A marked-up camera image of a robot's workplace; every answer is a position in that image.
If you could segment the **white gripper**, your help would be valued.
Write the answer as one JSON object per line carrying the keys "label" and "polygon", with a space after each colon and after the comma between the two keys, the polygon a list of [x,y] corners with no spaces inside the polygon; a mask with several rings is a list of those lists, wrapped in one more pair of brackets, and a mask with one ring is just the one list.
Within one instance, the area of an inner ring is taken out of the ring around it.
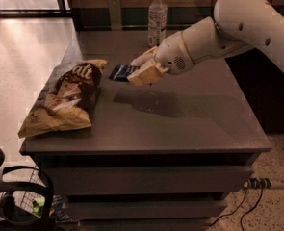
{"label": "white gripper", "polygon": [[154,46],[131,62],[140,69],[128,76],[135,86],[159,82],[166,73],[180,75],[195,66],[191,59],[181,32],[165,38],[159,47]]}

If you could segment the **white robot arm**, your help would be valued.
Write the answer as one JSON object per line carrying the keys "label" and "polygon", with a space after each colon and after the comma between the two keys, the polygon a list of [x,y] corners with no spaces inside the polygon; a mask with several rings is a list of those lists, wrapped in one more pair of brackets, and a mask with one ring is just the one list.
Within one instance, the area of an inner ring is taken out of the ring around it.
{"label": "white robot arm", "polygon": [[214,16],[165,38],[132,62],[136,86],[179,75],[200,62],[256,48],[284,73],[284,17],[267,0],[217,0]]}

